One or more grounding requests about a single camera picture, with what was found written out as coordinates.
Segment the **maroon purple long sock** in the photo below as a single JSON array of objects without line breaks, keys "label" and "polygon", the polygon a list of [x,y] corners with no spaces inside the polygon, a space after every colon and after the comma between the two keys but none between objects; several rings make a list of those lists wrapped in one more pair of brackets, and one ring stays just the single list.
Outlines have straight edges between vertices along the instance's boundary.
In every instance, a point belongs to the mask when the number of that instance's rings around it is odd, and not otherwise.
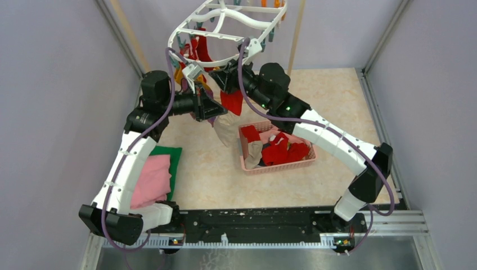
[{"label": "maroon purple long sock", "polygon": [[212,117],[212,118],[209,118],[209,119],[207,120],[207,122],[208,122],[208,123],[210,124],[210,126],[213,128],[215,122],[217,121],[217,119],[218,119],[218,116],[214,116],[214,117]]}]

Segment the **orange clothespin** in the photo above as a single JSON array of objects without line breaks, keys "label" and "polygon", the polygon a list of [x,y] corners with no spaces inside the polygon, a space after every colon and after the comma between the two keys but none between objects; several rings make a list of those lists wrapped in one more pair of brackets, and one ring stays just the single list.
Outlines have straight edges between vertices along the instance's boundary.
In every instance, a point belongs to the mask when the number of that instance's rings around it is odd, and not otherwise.
[{"label": "orange clothespin", "polygon": [[[174,80],[179,86],[182,86],[182,80],[184,79],[184,75],[182,73],[182,70],[183,70],[184,67],[185,67],[185,65],[181,63],[181,67],[176,68],[176,70],[174,72]],[[206,77],[204,77],[204,74],[201,74],[197,78],[197,81],[202,83],[202,84],[206,84]]]}]

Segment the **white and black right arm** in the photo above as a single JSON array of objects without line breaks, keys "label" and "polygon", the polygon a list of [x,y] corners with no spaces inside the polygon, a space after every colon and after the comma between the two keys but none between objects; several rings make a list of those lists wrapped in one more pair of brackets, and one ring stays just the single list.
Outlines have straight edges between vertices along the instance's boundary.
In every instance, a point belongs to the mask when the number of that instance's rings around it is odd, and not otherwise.
[{"label": "white and black right arm", "polygon": [[251,65],[232,60],[210,71],[209,76],[223,92],[241,92],[247,104],[255,101],[266,110],[262,113],[252,107],[258,115],[269,119],[283,132],[325,150],[355,174],[330,216],[334,230],[346,231],[353,217],[374,203],[383,188],[389,194],[390,207],[394,208],[395,198],[388,182],[393,148],[387,143],[375,146],[358,139],[320,116],[310,104],[289,92],[291,79],[280,64],[266,63],[256,74]]}]

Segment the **red patterned sock pair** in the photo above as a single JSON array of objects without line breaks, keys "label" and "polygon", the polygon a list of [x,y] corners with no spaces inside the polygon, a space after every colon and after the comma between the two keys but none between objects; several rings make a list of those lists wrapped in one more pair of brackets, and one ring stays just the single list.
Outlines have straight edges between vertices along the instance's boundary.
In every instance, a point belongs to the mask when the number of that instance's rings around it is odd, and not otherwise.
[{"label": "red patterned sock pair", "polygon": [[209,56],[207,38],[200,35],[192,35],[190,41],[180,49],[182,56],[202,62],[213,62]]}]

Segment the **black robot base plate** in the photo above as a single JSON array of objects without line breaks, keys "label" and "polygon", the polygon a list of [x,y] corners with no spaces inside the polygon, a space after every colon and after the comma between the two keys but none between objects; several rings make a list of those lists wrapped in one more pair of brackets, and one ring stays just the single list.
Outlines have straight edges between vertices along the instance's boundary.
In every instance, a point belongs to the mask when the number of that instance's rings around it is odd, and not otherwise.
[{"label": "black robot base plate", "polygon": [[285,208],[235,208],[180,210],[173,214],[173,225],[185,226],[186,232],[212,228],[278,228],[317,229],[330,233],[364,233],[368,229],[365,216],[356,214],[351,221],[339,221],[331,206]]}]

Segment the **pink plastic basket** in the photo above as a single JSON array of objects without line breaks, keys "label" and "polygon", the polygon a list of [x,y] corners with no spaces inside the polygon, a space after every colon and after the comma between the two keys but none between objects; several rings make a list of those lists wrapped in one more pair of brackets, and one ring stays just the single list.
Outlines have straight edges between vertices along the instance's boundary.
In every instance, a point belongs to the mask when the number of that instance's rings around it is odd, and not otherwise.
[{"label": "pink plastic basket", "polygon": [[317,147],[313,145],[312,143],[310,143],[309,141],[306,141],[305,139],[296,138],[293,140],[293,142],[297,140],[301,140],[301,142],[305,143],[309,148],[309,152],[307,156],[303,157],[302,160],[296,161],[293,163],[286,163],[286,164],[272,165],[272,166],[257,166],[254,169],[246,169],[245,159],[248,157],[248,154],[249,154],[248,143],[247,143],[247,139],[242,134],[241,128],[247,127],[250,125],[254,126],[260,134],[263,134],[264,132],[267,133],[268,131],[274,131],[275,134],[280,133],[278,128],[275,127],[270,121],[260,121],[255,123],[242,124],[238,126],[237,140],[239,145],[238,149],[240,150],[240,163],[241,163],[241,169],[245,172],[246,175],[250,176],[250,175],[256,175],[256,174],[263,174],[263,173],[279,172],[283,170],[298,169],[298,168],[308,167],[316,161],[318,156]]}]

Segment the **white plastic clip hanger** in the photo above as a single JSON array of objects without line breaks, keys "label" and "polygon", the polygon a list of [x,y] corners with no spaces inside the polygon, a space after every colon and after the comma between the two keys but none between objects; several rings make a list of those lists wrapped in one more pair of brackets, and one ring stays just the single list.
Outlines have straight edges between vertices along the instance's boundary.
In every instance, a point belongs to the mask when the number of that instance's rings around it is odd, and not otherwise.
[{"label": "white plastic clip hanger", "polygon": [[204,36],[213,62],[186,61],[204,69],[224,66],[238,58],[236,48],[246,38],[260,40],[263,52],[274,41],[287,9],[287,1],[204,1],[172,31],[167,46],[180,51],[192,35]]}]

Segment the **beige sock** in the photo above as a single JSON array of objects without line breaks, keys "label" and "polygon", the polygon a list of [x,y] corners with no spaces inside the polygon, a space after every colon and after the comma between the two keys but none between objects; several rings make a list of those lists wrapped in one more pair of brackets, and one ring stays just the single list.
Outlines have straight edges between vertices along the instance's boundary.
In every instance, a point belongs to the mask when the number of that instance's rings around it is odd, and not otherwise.
[{"label": "beige sock", "polygon": [[214,130],[224,146],[230,147],[236,139],[240,117],[232,112],[220,115],[214,122]]},{"label": "beige sock", "polygon": [[245,168],[252,170],[258,166],[262,159],[263,143],[261,140],[249,142],[247,144],[248,155],[244,159]]}]

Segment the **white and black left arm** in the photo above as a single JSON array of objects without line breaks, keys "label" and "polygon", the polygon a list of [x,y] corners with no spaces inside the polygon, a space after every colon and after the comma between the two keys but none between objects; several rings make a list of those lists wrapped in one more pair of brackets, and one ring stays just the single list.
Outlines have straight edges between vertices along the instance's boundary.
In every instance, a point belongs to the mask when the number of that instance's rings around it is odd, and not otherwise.
[{"label": "white and black left arm", "polygon": [[226,114],[227,110],[206,93],[199,76],[184,77],[182,89],[165,71],[146,73],[141,81],[138,106],[127,116],[117,156],[99,193],[83,204],[79,218],[96,236],[133,245],[144,232],[161,227],[174,232],[180,226],[174,202],[153,199],[152,204],[132,209],[133,191],[147,158],[158,143],[169,117],[193,114],[198,122]]}]

